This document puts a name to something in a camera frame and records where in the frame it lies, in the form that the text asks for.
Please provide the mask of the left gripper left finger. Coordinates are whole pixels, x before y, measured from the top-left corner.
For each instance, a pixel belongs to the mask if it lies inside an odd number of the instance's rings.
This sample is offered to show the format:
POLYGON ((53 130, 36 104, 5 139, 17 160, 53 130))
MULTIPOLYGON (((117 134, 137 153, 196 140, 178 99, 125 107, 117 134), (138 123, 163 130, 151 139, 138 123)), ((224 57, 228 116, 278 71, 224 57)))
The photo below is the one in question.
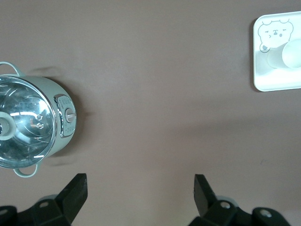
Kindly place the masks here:
POLYGON ((70 226, 87 200, 87 175, 77 174, 54 198, 18 213, 20 226, 70 226))

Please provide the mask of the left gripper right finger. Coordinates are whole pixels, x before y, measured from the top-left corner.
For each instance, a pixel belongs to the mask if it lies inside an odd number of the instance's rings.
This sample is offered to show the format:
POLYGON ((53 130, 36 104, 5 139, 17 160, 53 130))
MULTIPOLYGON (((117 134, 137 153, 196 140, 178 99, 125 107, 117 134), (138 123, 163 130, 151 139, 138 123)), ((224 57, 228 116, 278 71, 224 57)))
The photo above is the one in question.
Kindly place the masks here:
POLYGON ((229 198, 218 198, 206 177, 194 177, 194 201, 199 215, 190 226, 250 226, 252 217, 229 198))

